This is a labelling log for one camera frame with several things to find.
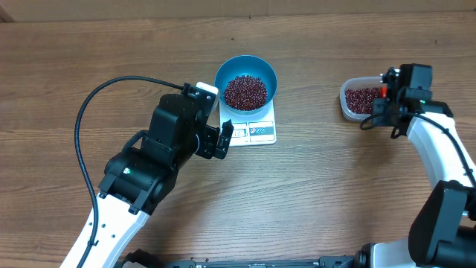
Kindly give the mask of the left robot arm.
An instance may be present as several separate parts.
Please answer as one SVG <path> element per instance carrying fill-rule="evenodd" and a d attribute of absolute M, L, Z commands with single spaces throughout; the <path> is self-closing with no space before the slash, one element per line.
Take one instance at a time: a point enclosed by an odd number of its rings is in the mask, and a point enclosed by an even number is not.
<path fill-rule="evenodd" d="M 63 267 L 113 267 L 192 155 L 226 157 L 232 123 L 207 124 L 218 101 L 219 90 L 202 82 L 161 97 L 149 128 L 134 134 L 106 164 L 95 205 Z"/>

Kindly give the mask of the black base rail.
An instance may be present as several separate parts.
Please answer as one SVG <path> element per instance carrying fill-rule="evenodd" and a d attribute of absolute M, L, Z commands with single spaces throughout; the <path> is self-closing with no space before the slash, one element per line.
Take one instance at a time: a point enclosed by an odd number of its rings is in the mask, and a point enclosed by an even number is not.
<path fill-rule="evenodd" d="M 194 258 L 186 261 L 161 261 L 142 249 L 130 252 L 114 268 L 339 268 L 353 267 L 353 256 L 323 256 L 317 260 L 279 260 L 279 261 L 204 261 Z"/>

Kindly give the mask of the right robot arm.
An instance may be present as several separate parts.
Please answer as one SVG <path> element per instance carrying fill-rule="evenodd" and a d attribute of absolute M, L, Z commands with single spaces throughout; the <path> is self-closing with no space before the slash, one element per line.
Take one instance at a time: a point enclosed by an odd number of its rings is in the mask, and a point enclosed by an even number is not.
<path fill-rule="evenodd" d="M 361 130 L 391 127 L 391 138 L 408 138 L 428 174 L 432 192 L 408 237 L 369 243 L 349 267 L 474 267 L 475 164 L 460 140 L 447 103 L 432 98 L 432 68 L 416 63 L 382 74 L 386 91 L 373 102 Z"/>

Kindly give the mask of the teal plastic bowl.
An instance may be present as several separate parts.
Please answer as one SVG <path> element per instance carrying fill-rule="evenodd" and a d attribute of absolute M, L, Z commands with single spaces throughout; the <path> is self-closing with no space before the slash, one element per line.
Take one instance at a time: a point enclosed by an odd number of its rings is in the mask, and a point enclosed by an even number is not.
<path fill-rule="evenodd" d="M 216 73 L 214 85 L 219 90 L 220 102 L 225 103 L 223 93 L 228 83 L 235 77 L 243 75 L 259 77 L 264 82 L 268 91 L 266 104 L 274 99 L 277 94 L 278 79 L 271 65 L 254 55 L 239 55 L 225 61 Z M 255 113 L 261 109 L 262 107 L 251 112 Z"/>

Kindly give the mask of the red beans in bowl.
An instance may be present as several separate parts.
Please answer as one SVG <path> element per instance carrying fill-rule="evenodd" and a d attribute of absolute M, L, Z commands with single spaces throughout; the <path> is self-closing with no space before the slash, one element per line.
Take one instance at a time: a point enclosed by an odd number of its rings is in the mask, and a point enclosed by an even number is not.
<path fill-rule="evenodd" d="M 267 102 L 268 91 L 259 77 L 251 75 L 237 76 L 225 88 L 225 103 L 237 110 L 251 111 L 259 109 Z"/>

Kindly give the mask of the white digital kitchen scale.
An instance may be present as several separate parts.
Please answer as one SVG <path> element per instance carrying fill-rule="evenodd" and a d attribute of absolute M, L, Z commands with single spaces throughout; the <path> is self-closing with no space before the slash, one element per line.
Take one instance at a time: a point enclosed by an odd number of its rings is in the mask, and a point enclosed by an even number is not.
<path fill-rule="evenodd" d="M 234 127 L 230 141 L 231 147 L 271 145 L 277 141 L 274 101 L 272 100 L 255 113 L 235 111 L 220 102 L 219 120 L 221 124 L 231 120 Z"/>

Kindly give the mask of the red adzuki beans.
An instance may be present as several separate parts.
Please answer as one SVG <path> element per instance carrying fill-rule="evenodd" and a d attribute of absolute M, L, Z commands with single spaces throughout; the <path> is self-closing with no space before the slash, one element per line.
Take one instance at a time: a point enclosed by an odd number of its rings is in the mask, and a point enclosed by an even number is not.
<path fill-rule="evenodd" d="M 373 100 L 380 97 L 380 87 L 346 89 L 344 92 L 347 107 L 355 114 L 370 114 Z"/>

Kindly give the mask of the red scoop with blue handle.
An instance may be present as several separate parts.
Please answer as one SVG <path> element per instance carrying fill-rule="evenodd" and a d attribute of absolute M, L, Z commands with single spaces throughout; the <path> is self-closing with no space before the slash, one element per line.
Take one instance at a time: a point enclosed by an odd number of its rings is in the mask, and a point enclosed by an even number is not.
<path fill-rule="evenodd" d="M 379 97 L 380 98 L 386 98 L 387 97 L 387 87 L 386 86 L 382 86 L 379 90 Z"/>

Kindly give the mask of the clear plastic container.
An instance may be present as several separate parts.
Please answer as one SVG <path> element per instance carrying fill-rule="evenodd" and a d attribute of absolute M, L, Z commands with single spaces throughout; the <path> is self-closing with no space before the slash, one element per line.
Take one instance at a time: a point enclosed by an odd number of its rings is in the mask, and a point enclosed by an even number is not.
<path fill-rule="evenodd" d="M 370 113 L 367 114 L 359 114 L 353 112 L 349 108 L 349 104 L 347 103 L 347 99 L 345 96 L 346 91 L 350 90 L 358 90 L 358 89 L 365 89 L 365 88 L 382 88 L 385 87 L 385 84 L 381 83 L 380 77 L 357 77 L 351 78 L 347 80 L 340 89 L 339 92 L 339 99 L 341 104 L 341 111 L 345 119 L 352 122 L 361 122 L 365 118 L 370 116 Z"/>

